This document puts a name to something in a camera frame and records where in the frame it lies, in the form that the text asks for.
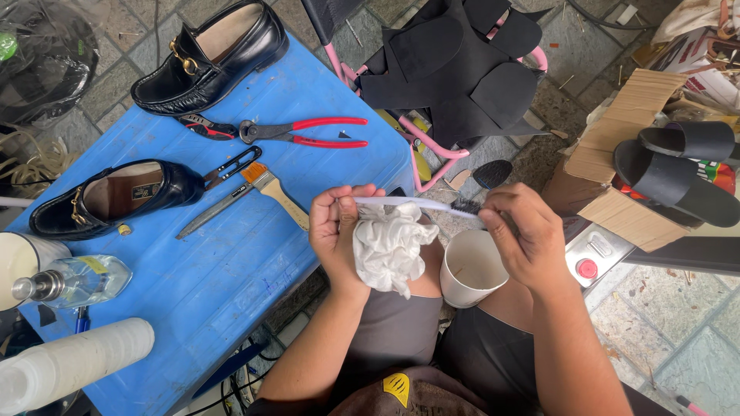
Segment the black loafer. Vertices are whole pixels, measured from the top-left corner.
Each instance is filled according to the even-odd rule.
[[[109,167],[33,210],[28,226],[50,240],[80,241],[112,232],[129,218],[194,204],[203,177],[183,164],[144,159]]]
[[[131,97],[156,115],[199,113],[214,106],[250,72],[282,58],[289,41],[274,10],[242,0],[198,29],[183,23],[172,53],[156,71],[131,86]]]

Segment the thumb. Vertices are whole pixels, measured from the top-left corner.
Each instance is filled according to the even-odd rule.
[[[514,233],[501,214],[492,209],[484,208],[478,212],[478,216],[483,220],[486,228],[488,228],[488,233],[494,239],[504,264],[515,261],[524,255],[519,241],[514,237]]]
[[[339,238],[344,241],[352,241],[354,226],[357,225],[357,204],[351,196],[339,198]]]

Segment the glass bottle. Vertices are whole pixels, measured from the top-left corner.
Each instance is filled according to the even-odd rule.
[[[131,280],[131,270],[111,255],[54,260],[46,270],[13,284],[13,297],[52,308],[76,308],[115,298]]]

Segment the hand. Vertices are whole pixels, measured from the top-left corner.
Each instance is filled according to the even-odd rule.
[[[519,237],[500,212],[511,215]],[[564,287],[577,286],[565,263],[562,219],[530,187],[512,184],[493,189],[478,216],[488,227],[506,271],[533,295],[557,295]]]
[[[385,196],[375,185],[349,185],[328,189],[311,202],[309,243],[329,275],[332,292],[341,295],[370,294],[354,266],[352,233],[357,225],[357,204],[352,196]]]

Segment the rag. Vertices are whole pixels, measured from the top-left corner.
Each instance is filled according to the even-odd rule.
[[[421,246],[434,241],[440,228],[417,223],[421,209],[414,202],[398,205],[389,214],[379,204],[358,204],[357,211],[360,217],[352,234],[357,274],[373,289],[396,289],[409,299],[406,280],[415,281],[424,273]]]

